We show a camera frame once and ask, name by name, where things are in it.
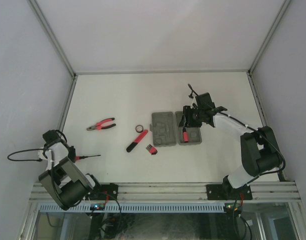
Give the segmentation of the long red black screwdriver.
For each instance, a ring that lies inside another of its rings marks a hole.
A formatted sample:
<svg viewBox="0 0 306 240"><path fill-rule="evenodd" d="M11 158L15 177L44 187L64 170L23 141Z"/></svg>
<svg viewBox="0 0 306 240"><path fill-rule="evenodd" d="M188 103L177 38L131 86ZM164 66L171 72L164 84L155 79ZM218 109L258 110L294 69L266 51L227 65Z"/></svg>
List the long red black screwdriver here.
<svg viewBox="0 0 306 240"><path fill-rule="evenodd" d="M100 154L97 155L83 155L83 156L76 156L75 157L75 161L80 161L80 160L84 160L84 159L88 159L88 158L95 158L95 157L100 157Z"/></svg>

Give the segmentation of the short red black screwdriver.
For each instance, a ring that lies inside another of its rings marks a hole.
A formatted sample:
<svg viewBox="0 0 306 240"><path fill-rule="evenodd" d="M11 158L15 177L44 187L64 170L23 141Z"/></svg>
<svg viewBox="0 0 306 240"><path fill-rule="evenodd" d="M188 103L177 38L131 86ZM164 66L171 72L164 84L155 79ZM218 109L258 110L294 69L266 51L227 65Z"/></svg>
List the short red black screwdriver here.
<svg viewBox="0 0 306 240"><path fill-rule="evenodd" d="M182 128L182 136L183 136L183 141L185 143L188 143L189 142L189 137L188 137L187 129L185 127Z"/></svg>

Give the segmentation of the grey plastic tool case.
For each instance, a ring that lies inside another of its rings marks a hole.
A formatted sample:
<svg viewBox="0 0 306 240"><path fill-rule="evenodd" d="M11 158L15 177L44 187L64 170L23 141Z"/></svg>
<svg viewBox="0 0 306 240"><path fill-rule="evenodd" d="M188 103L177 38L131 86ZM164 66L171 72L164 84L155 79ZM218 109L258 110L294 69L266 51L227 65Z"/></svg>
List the grey plastic tool case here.
<svg viewBox="0 0 306 240"><path fill-rule="evenodd" d="M200 128L186 128L188 141L184 140L183 128L179 127L182 111L154 112L151 114L150 131L155 147L199 145L202 143Z"/></svg>

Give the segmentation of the red hex key set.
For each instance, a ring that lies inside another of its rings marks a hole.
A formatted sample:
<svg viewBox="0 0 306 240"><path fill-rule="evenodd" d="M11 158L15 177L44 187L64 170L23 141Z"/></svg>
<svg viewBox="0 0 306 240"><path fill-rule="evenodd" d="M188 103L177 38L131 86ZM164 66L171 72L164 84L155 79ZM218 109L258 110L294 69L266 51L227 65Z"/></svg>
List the red hex key set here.
<svg viewBox="0 0 306 240"><path fill-rule="evenodd" d="M145 148L151 155L156 155L158 153L157 149L152 146L151 144L149 144L146 148Z"/></svg>

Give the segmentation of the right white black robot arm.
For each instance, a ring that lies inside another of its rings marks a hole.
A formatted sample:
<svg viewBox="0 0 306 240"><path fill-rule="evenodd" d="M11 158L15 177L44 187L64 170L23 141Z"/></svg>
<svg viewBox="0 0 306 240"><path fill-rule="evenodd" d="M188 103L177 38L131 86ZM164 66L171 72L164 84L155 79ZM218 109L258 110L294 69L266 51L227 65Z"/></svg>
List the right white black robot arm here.
<svg viewBox="0 0 306 240"><path fill-rule="evenodd" d="M191 91L191 105L185 105L179 122L185 143L189 142L188 128L200 128L203 124L221 129L234 136L240 143L241 165L225 176L220 185L219 197L233 200L261 176L277 174L286 167L274 131L269 126L251 127L233 117L223 106L215 106L207 92Z"/></svg>

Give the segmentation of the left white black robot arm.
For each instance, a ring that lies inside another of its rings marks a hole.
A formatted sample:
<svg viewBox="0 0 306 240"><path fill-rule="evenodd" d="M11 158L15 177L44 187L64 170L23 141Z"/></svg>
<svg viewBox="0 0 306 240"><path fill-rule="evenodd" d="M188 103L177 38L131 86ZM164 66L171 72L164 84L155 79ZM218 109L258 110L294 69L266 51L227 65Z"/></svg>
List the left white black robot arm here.
<svg viewBox="0 0 306 240"><path fill-rule="evenodd" d="M45 144L38 151L38 157L47 161L45 171L38 180L49 195L64 211L76 207L85 196L97 200L103 188L92 174L83 174L75 165L78 157L74 146L70 146L66 136L58 129L49 130L42 135Z"/></svg>

